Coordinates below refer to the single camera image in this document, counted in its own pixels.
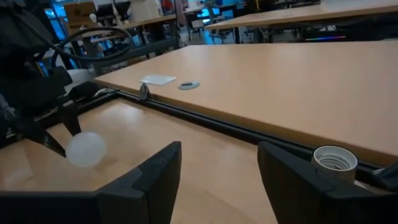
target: small clip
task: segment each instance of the small clip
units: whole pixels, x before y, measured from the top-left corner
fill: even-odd
[[[143,83],[139,88],[139,100],[144,101],[152,98],[148,85]]]

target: computer monitor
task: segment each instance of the computer monitor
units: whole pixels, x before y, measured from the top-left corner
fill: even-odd
[[[104,26],[110,26],[115,19],[113,14],[112,4],[102,4],[97,8],[97,21],[102,23]]]
[[[121,16],[122,21],[129,20],[129,15],[127,14],[127,10],[129,10],[131,5],[131,1],[126,1],[126,2],[117,2],[115,3],[115,8],[119,13],[119,16]]]

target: gray washer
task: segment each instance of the gray washer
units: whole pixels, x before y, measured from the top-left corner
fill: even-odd
[[[180,90],[191,90],[193,88],[196,88],[200,85],[198,81],[190,81],[190,82],[185,82],[182,83],[178,88]]]

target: white ball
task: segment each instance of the white ball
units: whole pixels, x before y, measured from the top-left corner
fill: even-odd
[[[106,144],[96,133],[79,133],[69,142],[67,159],[78,167],[92,167],[97,165],[106,152]]]

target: black metal frame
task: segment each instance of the black metal frame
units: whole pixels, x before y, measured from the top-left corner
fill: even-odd
[[[107,95],[100,96],[95,98],[94,100],[87,100],[84,102],[78,103],[78,114],[85,113],[97,106],[105,104],[109,101],[115,100],[117,98],[122,98],[124,100],[128,100],[130,102],[136,103],[138,105],[142,105],[153,110],[160,111],[162,113],[174,116],[176,118],[197,124],[199,126],[203,126],[205,128],[217,131],[219,133],[223,133],[225,135],[231,136],[233,138],[240,139],[242,141],[258,145],[261,141],[267,141],[277,147],[286,150],[289,153],[292,153],[306,161],[310,161],[312,156],[312,151],[314,147],[304,146],[302,144],[298,144],[296,142],[288,141],[285,139],[278,138],[277,136],[273,136],[267,133],[259,133],[255,130],[248,129],[242,126],[238,126],[232,123],[228,123],[225,121],[220,121],[209,116],[205,116],[203,114],[195,113],[192,111],[188,111],[176,106],[172,106],[166,103],[162,103],[151,98],[146,100],[140,99],[139,96],[133,95],[130,93],[126,93],[124,91],[115,90],[115,92],[108,93]],[[45,128],[49,128],[58,123],[61,123],[61,118],[58,113],[51,114],[46,116],[45,118],[39,120],[38,122]],[[0,145],[0,149],[3,147],[12,144],[18,141],[18,138],[15,135],[9,136],[5,143]],[[381,169],[383,167],[371,164],[368,162],[360,161],[358,166],[358,171],[356,174],[356,178],[364,183],[373,185],[375,187],[382,188],[376,180],[372,172],[377,169]]]

